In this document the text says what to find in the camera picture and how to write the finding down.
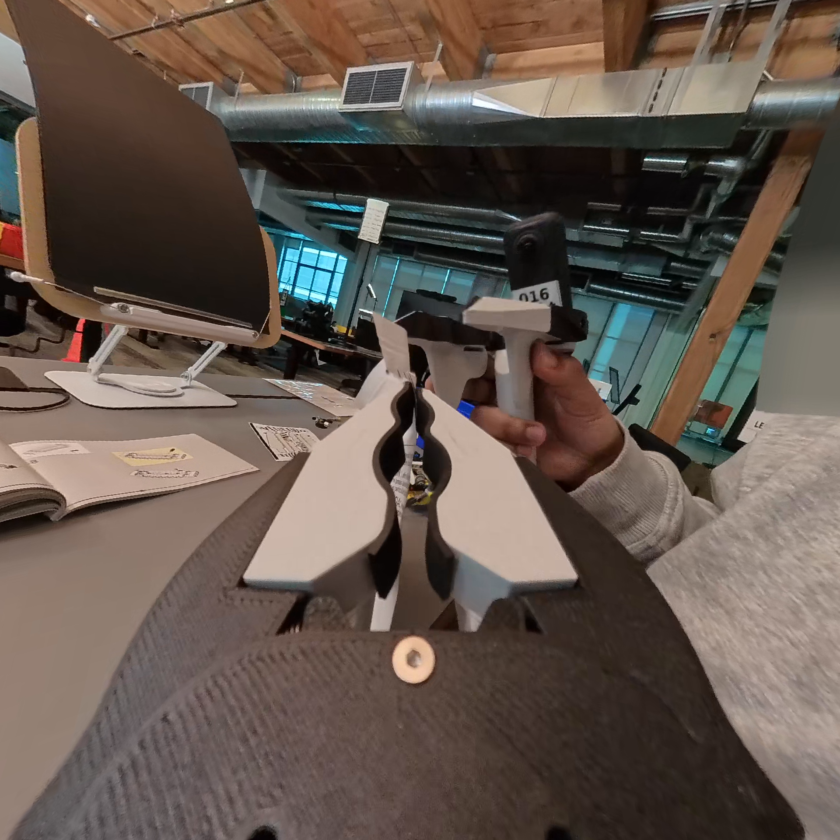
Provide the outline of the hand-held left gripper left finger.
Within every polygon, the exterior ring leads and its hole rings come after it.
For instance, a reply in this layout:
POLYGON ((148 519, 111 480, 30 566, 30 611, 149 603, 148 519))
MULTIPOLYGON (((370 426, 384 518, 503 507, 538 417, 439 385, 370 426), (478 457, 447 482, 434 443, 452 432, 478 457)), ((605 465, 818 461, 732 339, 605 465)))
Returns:
POLYGON ((326 596, 346 610, 394 590, 403 546, 395 479, 415 431, 415 387, 385 381, 308 455, 243 576, 248 587, 326 596))

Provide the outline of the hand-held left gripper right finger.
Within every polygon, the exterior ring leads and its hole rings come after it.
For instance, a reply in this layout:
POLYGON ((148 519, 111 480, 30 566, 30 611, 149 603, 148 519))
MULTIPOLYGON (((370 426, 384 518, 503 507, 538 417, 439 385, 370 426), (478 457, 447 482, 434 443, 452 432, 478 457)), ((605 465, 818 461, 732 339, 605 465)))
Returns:
POLYGON ((531 463, 430 392, 417 395, 417 427, 433 489, 427 578, 454 602, 459 629, 476 631, 496 601, 575 586, 579 576, 527 482, 531 463))

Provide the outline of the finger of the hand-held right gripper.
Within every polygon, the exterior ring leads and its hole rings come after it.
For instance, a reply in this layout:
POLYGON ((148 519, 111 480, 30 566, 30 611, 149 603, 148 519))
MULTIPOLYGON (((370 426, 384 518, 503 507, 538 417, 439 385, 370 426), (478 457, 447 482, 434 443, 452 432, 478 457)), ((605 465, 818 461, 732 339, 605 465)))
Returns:
POLYGON ((462 323, 486 331, 517 329, 548 333, 552 325, 550 305, 498 297, 480 297, 461 313, 462 323))
POLYGON ((396 324, 406 331, 409 345, 424 351, 435 394, 453 408, 459 406, 467 382, 487 370, 488 353, 502 348, 498 332, 446 316, 413 311, 396 324))

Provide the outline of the white paper parts bag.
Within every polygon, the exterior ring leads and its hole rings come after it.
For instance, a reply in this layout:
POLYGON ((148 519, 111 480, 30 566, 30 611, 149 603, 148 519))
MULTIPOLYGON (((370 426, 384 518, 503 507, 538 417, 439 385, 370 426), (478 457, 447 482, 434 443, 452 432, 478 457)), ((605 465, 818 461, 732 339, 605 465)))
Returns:
MULTIPOLYGON (((417 390, 417 377, 411 371, 406 330, 395 322, 386 320, 382 316, 374 315, 373 321, 388 374, 409 382, 413 388, 414 395, 417 390)), ((407 495, 412 483, 413 458, 416 444, 417 425, 416 419, 413 417, 411 425, 403 434, 404 465, 400 468, 395 478, 392 479, 398 526, 402 525, 407 495)), ((372 632, 389 631, 392 628, 392 620, 400 588, 400 575, 401 572, 398 572, 388 595, 376 595, 374 597, 370 626, 372 632)))

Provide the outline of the instruction booklet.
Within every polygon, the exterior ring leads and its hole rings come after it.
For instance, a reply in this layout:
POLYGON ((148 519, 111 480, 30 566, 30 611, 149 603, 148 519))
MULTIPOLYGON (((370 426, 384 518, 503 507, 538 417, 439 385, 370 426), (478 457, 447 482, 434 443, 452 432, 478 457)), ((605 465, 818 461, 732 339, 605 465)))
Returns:
POLYGON ((195 434, 1 444, 1 523, 57 522, 88 508, 158 497, 258 468, 195 434))

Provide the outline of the person's right forearm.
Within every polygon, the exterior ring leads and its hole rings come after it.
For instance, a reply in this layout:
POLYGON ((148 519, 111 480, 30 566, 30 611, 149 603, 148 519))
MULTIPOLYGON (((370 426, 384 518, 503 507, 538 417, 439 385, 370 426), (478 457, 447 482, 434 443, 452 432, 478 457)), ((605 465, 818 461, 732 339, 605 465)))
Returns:
POLYGON ((687 539, 721 510, 690 494, 665 456, 642 450, 624 425, 613 462, 571 492, 571 497, 639 562, 649 565, 687 539))

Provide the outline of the person's right hand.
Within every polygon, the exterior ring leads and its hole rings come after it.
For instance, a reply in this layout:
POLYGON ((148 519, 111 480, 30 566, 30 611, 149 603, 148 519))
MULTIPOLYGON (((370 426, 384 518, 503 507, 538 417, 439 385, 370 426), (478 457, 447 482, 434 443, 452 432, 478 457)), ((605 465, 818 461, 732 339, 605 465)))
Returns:
POLYGON ((531 369, 533 420, 501 410, 491 363, 466 384, 471 420, 514 454, 530 458, 563 490, 577 490, 617 459, 624 433, 573 356, 538 341, 531 369))

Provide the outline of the black computer monitor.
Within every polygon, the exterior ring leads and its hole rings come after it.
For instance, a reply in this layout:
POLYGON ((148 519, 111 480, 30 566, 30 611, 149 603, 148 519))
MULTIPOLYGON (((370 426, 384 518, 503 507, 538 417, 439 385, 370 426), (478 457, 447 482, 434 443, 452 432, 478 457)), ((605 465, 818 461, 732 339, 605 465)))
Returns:
POLYGON ((431 316, 460 320, 460 313, 465 306, 456 297, 430 290, 404 290, 398 304, 395 320, 402 319, 414 312, 431 316))

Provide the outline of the zebra sticker sheet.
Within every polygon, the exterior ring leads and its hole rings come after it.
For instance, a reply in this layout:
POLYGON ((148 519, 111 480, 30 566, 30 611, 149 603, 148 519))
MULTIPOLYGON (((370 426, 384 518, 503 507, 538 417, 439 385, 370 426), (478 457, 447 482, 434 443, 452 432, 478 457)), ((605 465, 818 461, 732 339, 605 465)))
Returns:
POLYGON ((250 423, 249 426, 272 458, 279 463, 288 463, 299 455, 311 453, 320 442, 317 435, 303 427, 262 423, 250 423))

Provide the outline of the white printed paper sheet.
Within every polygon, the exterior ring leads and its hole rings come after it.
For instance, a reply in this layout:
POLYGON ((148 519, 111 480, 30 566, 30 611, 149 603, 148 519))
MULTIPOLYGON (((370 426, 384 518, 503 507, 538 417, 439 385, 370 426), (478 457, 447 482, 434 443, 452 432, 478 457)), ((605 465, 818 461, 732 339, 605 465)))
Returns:
POLYGON ((334 417, 351 417, 358 410, 353 396, 323 383, 277 378, 265 378, 265 382, 334 417))

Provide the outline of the white tablet stand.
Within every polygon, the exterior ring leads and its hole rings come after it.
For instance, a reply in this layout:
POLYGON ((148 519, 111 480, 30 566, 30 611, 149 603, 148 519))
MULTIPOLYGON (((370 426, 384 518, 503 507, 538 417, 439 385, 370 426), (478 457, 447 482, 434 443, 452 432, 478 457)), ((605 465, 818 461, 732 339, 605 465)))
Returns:
POLYGON ((277 280, 259 259, 188 259, 184 267, 154 264, 94 280, 91 290, 72 291, 68 281, 14 271, 57 309, 112 326, 81 371, 49 371, 47 379, 86 405, 115 410, 230 408, 236 400, 201 383, 199 376, 230 345, 256 349, 280 330, 277 280), (204 352, 179 374, 109 372, 113 352, 131 329, 207 342, 204 352))

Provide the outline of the wood-backed black panel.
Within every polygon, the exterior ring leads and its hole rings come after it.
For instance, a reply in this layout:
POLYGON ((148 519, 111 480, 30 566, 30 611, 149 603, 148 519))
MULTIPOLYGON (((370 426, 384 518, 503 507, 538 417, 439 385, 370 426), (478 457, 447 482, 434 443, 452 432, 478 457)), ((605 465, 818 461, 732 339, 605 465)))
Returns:
POLYGON ((274 345, 274 249, 221 123, 60 2, 2 2, 2 27, 35 95, 10 277, 72 318, 274 345))

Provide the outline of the wooden support post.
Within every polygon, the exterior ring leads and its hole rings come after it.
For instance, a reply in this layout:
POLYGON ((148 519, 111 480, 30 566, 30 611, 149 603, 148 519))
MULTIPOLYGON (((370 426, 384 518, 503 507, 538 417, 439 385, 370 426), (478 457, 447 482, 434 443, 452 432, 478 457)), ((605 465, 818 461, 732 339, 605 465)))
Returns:
POLYGON ((793 130, 780 148, 651 431, 677 445, 764 263, 810 173, 824 130, 793 130))

